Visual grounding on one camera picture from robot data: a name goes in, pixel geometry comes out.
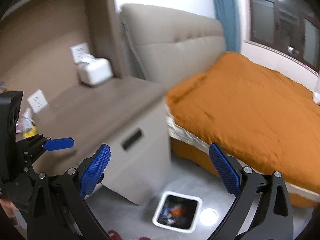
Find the person's left hand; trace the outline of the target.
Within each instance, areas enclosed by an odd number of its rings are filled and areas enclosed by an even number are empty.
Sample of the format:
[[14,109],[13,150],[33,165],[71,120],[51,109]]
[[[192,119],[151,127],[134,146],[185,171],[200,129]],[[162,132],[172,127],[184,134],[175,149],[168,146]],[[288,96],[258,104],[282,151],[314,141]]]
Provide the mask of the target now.
[[0,204],[9,218],[15,218],[14,210],[18,208],[8,199],[0,199]]

